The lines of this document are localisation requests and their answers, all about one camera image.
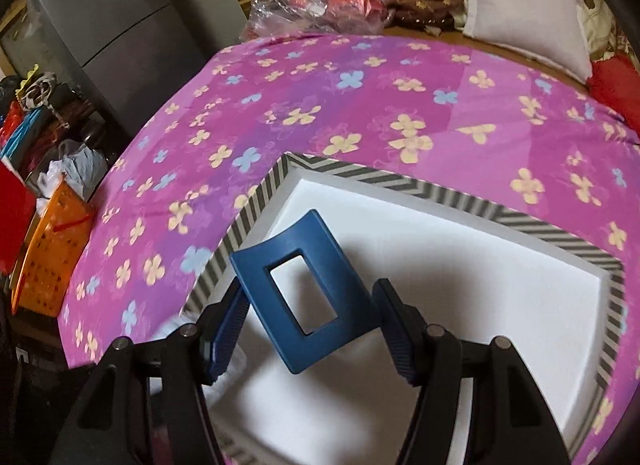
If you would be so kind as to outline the pink floral bedsheet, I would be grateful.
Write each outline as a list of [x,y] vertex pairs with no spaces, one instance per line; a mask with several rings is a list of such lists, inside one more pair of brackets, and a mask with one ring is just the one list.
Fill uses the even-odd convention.
[[165,102],[94,195],[58,328],[72,367],[149,338],[283,153],[367,165],[496,202],[615,256],[608,391],[576,459],[601,462],[639,383],[639,139],[603,102],[469,47],[299,36],[224,49]]

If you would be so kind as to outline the orange plastic basket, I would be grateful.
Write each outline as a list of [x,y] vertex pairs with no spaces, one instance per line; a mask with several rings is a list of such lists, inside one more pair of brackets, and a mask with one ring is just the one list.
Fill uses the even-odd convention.
[[11,295],[11,310],[55,318],[96,220],[96,210],[62,179],[30,240]]

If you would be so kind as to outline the white small pillow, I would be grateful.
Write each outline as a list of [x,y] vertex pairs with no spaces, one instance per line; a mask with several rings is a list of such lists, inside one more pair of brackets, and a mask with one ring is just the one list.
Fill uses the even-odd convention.
[[468,0],[463,34],[552,66],[582,84],[592,74],[577,0]]

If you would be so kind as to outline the red cushion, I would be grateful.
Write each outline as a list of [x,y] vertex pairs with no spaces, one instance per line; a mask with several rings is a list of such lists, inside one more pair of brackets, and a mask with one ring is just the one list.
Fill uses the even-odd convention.
[[621,55],[591,63],[589,95],[613,109],[627,126],[639,133],[640,80],[631,61]]

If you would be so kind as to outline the clear plastic bag pile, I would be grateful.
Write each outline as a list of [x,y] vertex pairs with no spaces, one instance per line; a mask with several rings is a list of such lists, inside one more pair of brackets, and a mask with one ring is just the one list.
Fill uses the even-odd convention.
[[392,19],[387,0],[250,0],[240,39],[305,33],[374,35]]

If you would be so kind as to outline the striped white tray box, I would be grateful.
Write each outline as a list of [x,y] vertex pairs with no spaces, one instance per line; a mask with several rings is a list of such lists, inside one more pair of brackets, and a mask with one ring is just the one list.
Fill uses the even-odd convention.
[[[393,283],[424,318],[467,341],[513,341],[570,455],[613,376],[625,306],[617,257],[557,226],[471,194],[384,170],[286,153],[235,214],[186,301],[200,312],[230,284],[231,254],[316,211],[365,285]],[[212,407],[240,464],[390,464],[418,393],[380,333],[292,374],[256,315],[246,369]]]

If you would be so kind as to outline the grey refrigerator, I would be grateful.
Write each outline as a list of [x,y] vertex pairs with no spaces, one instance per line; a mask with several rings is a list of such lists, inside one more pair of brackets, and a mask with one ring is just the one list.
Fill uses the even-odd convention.
[[36,0],[82,92],[129,136],[204,66],[171,0]]

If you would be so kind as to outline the blue hair claw clip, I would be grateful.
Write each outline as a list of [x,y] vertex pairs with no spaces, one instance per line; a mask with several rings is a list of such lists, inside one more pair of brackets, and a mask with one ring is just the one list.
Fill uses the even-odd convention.
[[294,374],[378,328],[371,293],[315,210],[230,261]]

